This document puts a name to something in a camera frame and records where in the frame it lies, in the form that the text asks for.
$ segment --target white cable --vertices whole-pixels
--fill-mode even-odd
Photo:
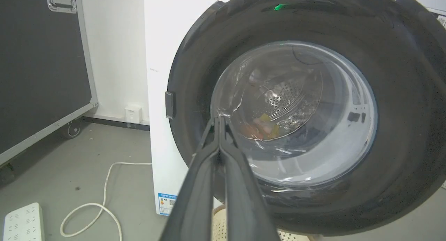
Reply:
[[[110,168],[108,169],[108,174],[107,174],[107,178],[105,179],[105,184],[104,184],[104,200],[102,202],[102,204],[99,203],[86,203],[83,204],[77,208],[75,208],[74,210],[72,210],[66,217],[65,219],[62,221],[62,223],[60,224],[60,234],[66,238],[71,238],[72,236],[77,236],[80,233],[84,232],[85,230],[87,230],[91,225],[94,224],[94,222],[96,222],[96,220],[99,218],[99,216],[102,214],[102,211],[106,211],[108,214],[110,214],[110,216],[113,218],[113,220],[116,222],[116,225],[118,225],[118,232],[119,232],[119,240],[122,241],[122,230],[121,230],[121,225],[119,224],[118,219],[115,217],[115,215],[105,207],[105,199],[107,198],[107,182],[108,182],[108,177],[110,176],[110,171],[113,168],[113,165],[115,164],[128,164],[128,165],[152,165],[152,163],[126,163],[126,162],[116,162],[113,163]],[[80,231],[73,233],[73,234],[66,234],[63,232],[63,227],[66,223],[66,221],[69,219],[69,217],[71,217],[71,215],[73,213],[75,213],[78,209],[80,208],[84,208],[85,206],[98,206],[99,208],[101,208],[101,210],[99,211],[98,215],[84,228],[82,228]]]

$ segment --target green indicator light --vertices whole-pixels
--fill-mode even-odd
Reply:
[[[275,11],[278,11],[279,9],[281,9],[281,8],[283,8],[283,7],[285,7],[286,6],[286,4],[279,4],[279,5],[277,5],[275,8],[274,8],[274,10]]]

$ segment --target washing machine door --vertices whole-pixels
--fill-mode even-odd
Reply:
[[[446,32],[414,0],[219,0],[177,51],[166,109],[187,164],[230,116],[277,227],[344,235],[445,181],[445,74]]]

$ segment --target white power strip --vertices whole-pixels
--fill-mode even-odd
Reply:
[[[39,203],[32,203],[6,215],[3,241],[45,241]]]

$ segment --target floor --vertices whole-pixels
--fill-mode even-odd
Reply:
[[[16,181],[0,188],[0,217],[38,202],[43,208],[46,241],[64,240],[61,221],[77,206],[102,202],[108,168],[114,162],[149,163],[150,133],[112,126],[87,124],[75,139],[52,134],[22,153],[13,162]],[[167,217],[155,213],[151,166],[119,166],[112,171],[106,206],[118,217],[124,240],[157,240]],[[65,231],[73,233],[88,224],[97,208],[75,214]],[[373,231],[323,241],[444,241],[446,240],[446,190],[405,217]],[[116,224],[103,214],[76,240],[118,240]]]

